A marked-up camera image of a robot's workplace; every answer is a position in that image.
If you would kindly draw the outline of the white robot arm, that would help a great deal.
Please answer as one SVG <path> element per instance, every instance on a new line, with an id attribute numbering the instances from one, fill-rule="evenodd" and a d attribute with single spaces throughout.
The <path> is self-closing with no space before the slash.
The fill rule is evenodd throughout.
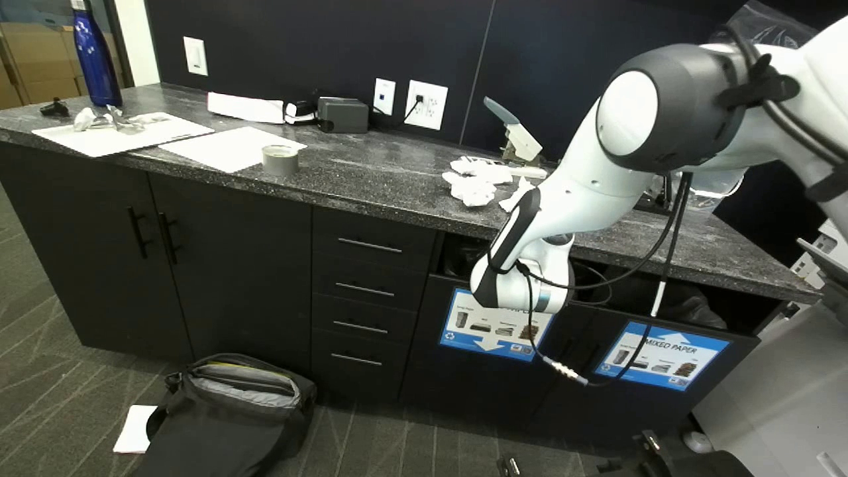
<path id="1" fill-rule="evenodd" d="M 848 18 L 801 48 L 677 43 L 627 60 L 556 169 L 519 195 L 470 276 L 485 306 L 556 313 L 582 232 L 627 218 L 666 173 L 782 162 L 848 232 Z"/>

